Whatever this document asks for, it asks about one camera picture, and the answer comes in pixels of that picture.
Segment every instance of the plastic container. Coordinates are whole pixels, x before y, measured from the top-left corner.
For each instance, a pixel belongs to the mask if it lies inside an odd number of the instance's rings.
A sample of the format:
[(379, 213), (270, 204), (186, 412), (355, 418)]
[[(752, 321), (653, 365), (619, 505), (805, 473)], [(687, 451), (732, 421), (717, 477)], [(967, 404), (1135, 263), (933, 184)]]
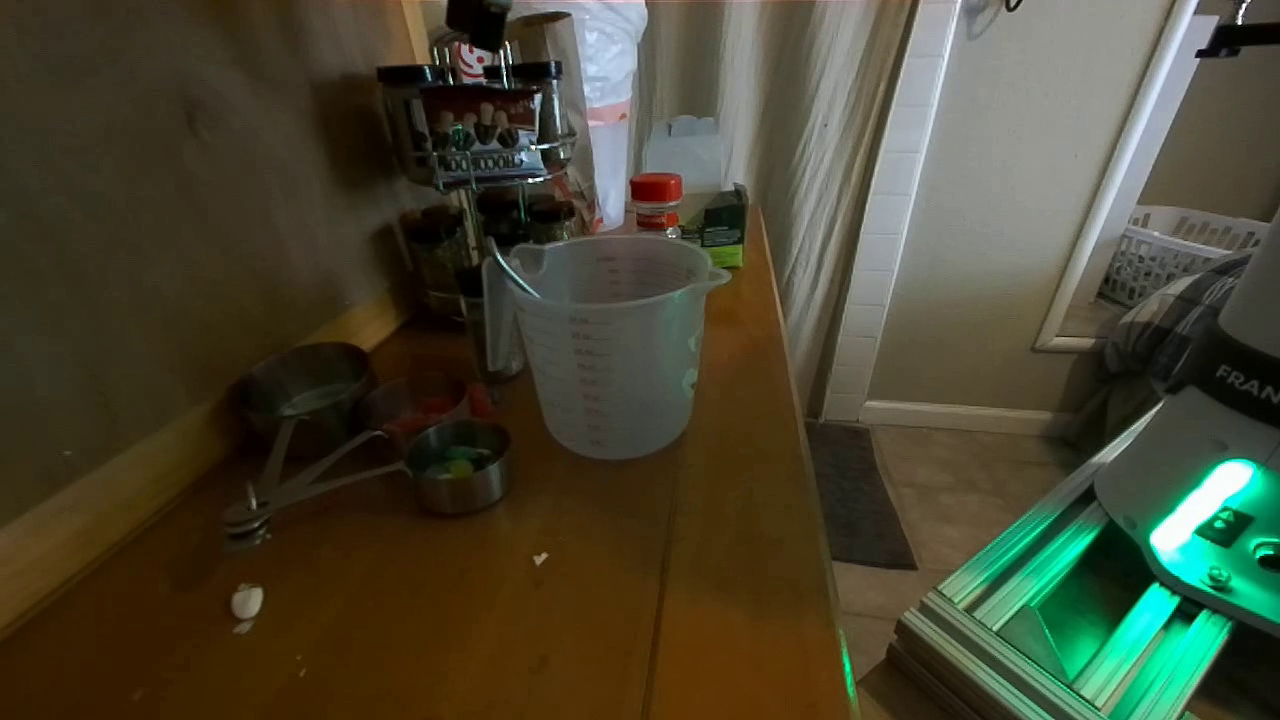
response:
[(521, 246), (516, 324), (538, 418), (590, 460), (668, 448), (692, 418), (702, 297), (726, 281), (702, 250), (664, 238)]
[(683, 179), (676, 172), (631, 177), (631, 229), (678, 238)]

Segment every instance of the baseboard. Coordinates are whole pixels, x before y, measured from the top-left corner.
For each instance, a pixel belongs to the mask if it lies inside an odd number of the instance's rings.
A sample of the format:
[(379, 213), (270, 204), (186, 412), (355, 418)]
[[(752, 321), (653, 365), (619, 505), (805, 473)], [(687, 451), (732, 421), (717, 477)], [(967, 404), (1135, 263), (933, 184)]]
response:
[[(309, 339), (346, 339), (371, 348), (407, 321), (397, 291), (335, 316)], [(223, 401), (206, 401), (106, 466), (72, 482), (50, 500), (0, 527), (0, 640), (40, 612), (90, 565), (150, 523), (172, 500), (211, 473), (240, 445)]]
[(860, 425), (908, 425), (908, 429), (967, 429), (967, 433), (1009, 433), (1009, 436), (1065, 436), (1073, 418), (1023, 412), (1023, 407), (978, 407), (978, 404), (905, 404), (867, 401)]

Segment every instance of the tile floor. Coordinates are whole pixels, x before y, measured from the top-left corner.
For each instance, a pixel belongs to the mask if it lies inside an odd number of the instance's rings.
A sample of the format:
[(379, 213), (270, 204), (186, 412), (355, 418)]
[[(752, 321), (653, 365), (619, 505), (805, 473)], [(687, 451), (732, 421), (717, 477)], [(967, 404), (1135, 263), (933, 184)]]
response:
[(872, 445), (917, 572), (837, 565), (838, 622), (860, 678), (885, 659), (897, 617), (1076, 470), (1066, 448), (1037, 436), (872, 429)]

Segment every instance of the spice jar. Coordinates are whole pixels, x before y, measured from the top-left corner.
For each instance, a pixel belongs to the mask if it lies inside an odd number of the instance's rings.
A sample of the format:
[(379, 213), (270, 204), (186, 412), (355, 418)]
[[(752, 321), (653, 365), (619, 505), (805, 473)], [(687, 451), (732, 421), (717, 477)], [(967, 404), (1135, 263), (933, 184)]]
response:
[(676, 172), (631, 177), (631, 229), (678, 238), (678, 196), (683, 179)]

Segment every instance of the jar lid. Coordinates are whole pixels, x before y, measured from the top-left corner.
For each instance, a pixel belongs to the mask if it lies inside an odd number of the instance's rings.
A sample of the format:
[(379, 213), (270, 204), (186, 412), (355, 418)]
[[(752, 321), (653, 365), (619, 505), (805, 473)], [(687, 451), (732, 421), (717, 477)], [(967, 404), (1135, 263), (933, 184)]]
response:
[(631, 177), (631, 199), (678, 199), (678, 172), (641, 172)]

